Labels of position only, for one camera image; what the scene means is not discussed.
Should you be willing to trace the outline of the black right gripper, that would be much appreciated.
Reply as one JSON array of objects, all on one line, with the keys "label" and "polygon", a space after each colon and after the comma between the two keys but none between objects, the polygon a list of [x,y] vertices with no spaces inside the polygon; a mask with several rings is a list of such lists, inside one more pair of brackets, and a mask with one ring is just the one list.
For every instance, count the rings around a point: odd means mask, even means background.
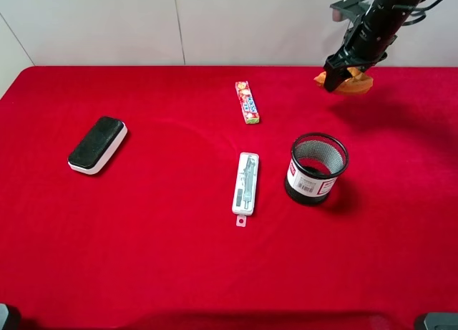
[{"label": "black right gripper", "polygon": [[370,8],[358,16],[347,32],[343,44],[326,59],[323,88],[334,92],[343,82],[352,78],[348,67],[357,67],[365,73],[387,56],[386,50],[399,30],[399,13],[394,10]]}]

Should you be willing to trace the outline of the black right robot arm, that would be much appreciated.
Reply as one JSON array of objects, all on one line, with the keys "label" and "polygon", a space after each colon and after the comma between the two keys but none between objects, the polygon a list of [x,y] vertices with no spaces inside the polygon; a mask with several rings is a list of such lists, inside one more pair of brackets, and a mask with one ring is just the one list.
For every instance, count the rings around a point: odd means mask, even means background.
[{"label": "black right robot arm", "polygon": [[386,50],[396,40],[402,26],[416,24],[426,12],[443,0],[420,7],[426,0],[340,0],[330,5],[334,21],[348,19],[348,28],[341,47],[326,58],[326,77],[341,81],[351,74],[349,67],[362,72],[387,58]]}]

